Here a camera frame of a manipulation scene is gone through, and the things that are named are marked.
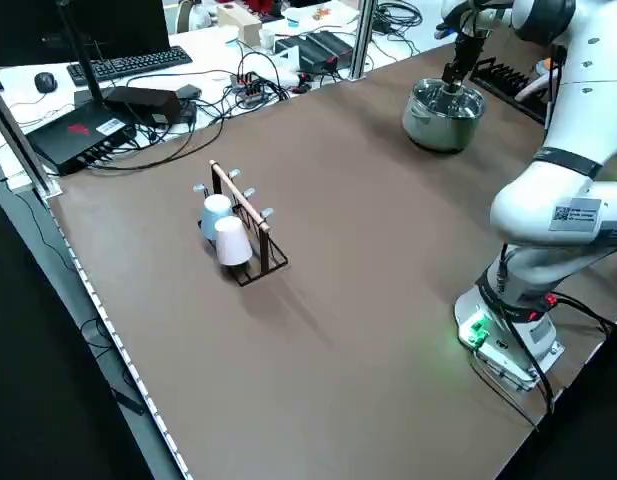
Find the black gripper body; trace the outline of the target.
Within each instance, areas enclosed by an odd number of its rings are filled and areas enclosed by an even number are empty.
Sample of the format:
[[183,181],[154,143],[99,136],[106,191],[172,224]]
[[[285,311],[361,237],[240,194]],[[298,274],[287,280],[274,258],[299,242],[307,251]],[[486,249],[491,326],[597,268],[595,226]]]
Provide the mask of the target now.
[[483,51],[486,39],[486,34],[474,37],[459,33],[455,39],[455,55],[450,63],[451,69],[472,70]]

